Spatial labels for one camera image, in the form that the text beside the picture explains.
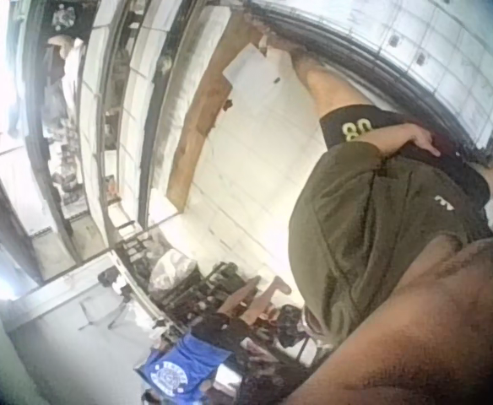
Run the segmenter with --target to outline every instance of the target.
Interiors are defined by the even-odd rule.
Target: yellow number on shorts
[[[346,136],[346,142],[352,141],[362,135],[372,130],[372,125],[366,118],[361,118],[357,124],[353,122],[346,122],[342,126],[342,132]]]

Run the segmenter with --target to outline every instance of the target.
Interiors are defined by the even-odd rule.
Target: olive green t-shirt
[[[317,163],[290,218],[291,271],[306,306],[341,344],[437,235],[492,237],[442,171],[373,145],[343,143]]]

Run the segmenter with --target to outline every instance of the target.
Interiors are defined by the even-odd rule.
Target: blue t-shirt
[[[163,356],[151,354],[140,372],[160,395],[177,404],[192,404],[205,398],[199,386],[230,354],[189,332]]]

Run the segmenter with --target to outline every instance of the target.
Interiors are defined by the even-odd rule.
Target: white circular logo
[[[187,373],[177,364],[164,361],[154,367],[151,380],[168,397],[174,397],[176,392],[182,393],[188,384]]]

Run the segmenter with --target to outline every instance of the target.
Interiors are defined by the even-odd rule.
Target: black shorts
[[[374,105],[350,105],[329,112],[320,120],[323,138],[328,149],[350,141],[372,129],[390,127],[417,121],[392,111],[384,111]],[[398,154],[418,160],[445,172],[470,197],[474,206],[482,211],[490,200],[486,180],[457,155],[458,147],[448,137],[433,135],[435,146],[442,152],[437,158],[414,145],[405,145]]]
[[[248,325],[239,318],[214,313],[205,316],[190,333],[199,340],[235,353],[241,342],[248,337]]]

